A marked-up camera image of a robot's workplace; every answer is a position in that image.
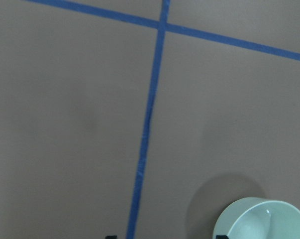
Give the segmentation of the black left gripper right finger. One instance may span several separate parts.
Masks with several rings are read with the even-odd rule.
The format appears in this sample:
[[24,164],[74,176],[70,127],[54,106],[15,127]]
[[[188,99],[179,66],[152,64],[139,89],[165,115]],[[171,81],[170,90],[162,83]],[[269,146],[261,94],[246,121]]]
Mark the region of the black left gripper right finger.
[[216,239],[229,239],[227,235],[216,235]]

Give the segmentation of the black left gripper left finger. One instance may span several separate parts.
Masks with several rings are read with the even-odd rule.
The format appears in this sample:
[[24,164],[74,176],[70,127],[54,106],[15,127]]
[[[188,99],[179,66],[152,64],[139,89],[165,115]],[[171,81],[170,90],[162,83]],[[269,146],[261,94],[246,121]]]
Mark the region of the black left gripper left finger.
[[106,236],[105,239],[117,239],[117,235]]

